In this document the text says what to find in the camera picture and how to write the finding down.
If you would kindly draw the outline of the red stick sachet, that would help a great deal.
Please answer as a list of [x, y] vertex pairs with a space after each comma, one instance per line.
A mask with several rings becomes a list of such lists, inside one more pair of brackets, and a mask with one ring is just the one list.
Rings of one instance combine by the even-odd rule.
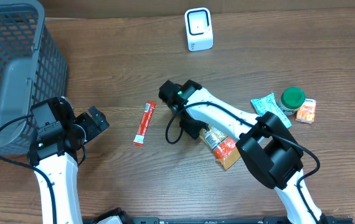
[[148, 126], [151, 121], [155, 107], [156, 107], [155, 101], [147, 101], [146, 102], [140, 125], [138, 127], [137, 132], [136, 132], [136, 136], [133, 140], [133, 144], [135, 146], [143, 146], [144, 145], [144, 137], [145, 137], [146, 132], [148, 130]]

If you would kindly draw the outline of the green lid jar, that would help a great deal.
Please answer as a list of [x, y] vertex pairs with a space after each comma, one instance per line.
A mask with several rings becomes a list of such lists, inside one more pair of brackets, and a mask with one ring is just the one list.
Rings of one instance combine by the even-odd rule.
[[278, 107], [287, 116], [293, 115], [305, 102], [305, 92], [296, 86], [287, 88], [281, 95]]

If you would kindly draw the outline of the teal tissue packet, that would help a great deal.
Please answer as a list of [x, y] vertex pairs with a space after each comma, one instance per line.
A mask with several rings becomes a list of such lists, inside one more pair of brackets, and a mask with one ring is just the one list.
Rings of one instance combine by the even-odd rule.
[[270, 93], [263, 98], [252, 99], [250, 102], [258, 115], [263, 116], [266, 112], [271, 112], [280, 118], [286, 128], [290, 128], [292, 126], [291, 121], [278, 107], [275, 101], [274, 93]]

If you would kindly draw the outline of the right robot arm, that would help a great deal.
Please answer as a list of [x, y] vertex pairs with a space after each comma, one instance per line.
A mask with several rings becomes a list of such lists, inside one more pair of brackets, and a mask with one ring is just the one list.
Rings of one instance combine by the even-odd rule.
[[278, 194], [290, 223], [328, 222], [305, 184], [307, 177], [319, 171], [319, 159], [297, 143], [277, 115], [239, 110], [192, 80], [183, 85], [166, 81], [159, 88], [159, 98], [173, 118], [180, 119], [182, 133], [196, 139], [210, 125], [232, 138], [248, 171]]

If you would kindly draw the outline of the red snack package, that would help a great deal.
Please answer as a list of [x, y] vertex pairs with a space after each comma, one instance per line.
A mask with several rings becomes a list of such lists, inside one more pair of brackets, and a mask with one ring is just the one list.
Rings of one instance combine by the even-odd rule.
[[201, 129], [200, 138], [212, 151], [224, 170], [230, 169], [240, 159], [236, 142], [215, 127], [208, 125]]

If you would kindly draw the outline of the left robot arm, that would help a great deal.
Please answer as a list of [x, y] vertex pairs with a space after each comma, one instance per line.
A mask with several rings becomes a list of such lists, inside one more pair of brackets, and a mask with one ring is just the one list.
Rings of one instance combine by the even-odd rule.
[[40, 189], [43, 223], [82, 223], [77, 192], [79, 149], [110, 125], [95, 106], [75, 116], [66, 98], [54, 97], [31, 107], [37, 139], [27, 154]]

